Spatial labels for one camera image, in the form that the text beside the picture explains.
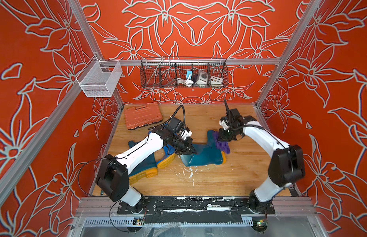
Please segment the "blue rubber boot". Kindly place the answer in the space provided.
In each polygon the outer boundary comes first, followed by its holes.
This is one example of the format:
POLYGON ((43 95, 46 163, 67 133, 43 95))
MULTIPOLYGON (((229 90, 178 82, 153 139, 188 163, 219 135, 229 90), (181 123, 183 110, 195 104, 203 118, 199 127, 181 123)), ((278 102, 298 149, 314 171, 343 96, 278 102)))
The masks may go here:
POLYGON ((163 150, 165 153, 163 158, 156 163, 158 169, 166 168, 174 161, 176 157, 176 149, 173 148, 171 145, 164 146, 163 150))

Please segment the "purple cloth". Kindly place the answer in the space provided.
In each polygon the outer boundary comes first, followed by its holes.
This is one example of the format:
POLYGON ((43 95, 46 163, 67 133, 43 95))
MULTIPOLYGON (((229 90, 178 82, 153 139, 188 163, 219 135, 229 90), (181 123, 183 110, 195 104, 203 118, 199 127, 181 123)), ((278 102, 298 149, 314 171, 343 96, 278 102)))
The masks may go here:
POLYGON ((215 139, 215 145, 216 148, 226 154, 230 154, 230 147, 228 142, 220 141, 219 140, 219 132, 215 131, 213 134, 213 137, 215 139))

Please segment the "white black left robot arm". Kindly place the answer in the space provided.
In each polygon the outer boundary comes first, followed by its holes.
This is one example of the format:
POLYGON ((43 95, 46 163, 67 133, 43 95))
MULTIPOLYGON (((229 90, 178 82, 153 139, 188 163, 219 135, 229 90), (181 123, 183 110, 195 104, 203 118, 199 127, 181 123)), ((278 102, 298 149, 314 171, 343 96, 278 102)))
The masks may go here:
POLYGON ((155 126, 147 137, 129 150, 116 156, 106 155, 99 167, 95 183, 114 202, 128 204, 139 212, 144 207, 145 197, 130 185, 129 175, 146 158, 171 146, 177 155, 195 155, 192 131, 184 121, 171 117, 167 123, 155 126))

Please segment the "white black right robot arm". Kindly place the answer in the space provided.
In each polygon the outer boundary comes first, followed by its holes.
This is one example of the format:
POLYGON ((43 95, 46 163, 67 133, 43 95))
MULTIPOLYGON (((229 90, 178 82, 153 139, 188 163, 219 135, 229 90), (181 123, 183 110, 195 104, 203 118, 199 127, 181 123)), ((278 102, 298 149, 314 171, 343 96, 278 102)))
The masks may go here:
POLYGON ((279 139, 252 116, 242 116, 237 109, 226 108, 226 115, 220 119, 220 142, 236 141, 237 136, 249 137, 260 145, 270 156, 268 177, 250 194, 250 205, 267 204, 284 188, 305 176, 303 150, 279 139))

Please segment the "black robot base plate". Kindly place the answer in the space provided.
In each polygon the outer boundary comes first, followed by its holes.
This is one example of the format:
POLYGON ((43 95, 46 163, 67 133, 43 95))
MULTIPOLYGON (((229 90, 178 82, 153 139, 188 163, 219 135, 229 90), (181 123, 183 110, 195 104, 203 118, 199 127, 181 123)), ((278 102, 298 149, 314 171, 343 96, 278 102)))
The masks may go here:
POLYGON ((248 197, 145 197, 141 214, 158 211, 234 211, 237 214, 253 214, 247 207, 248 197))

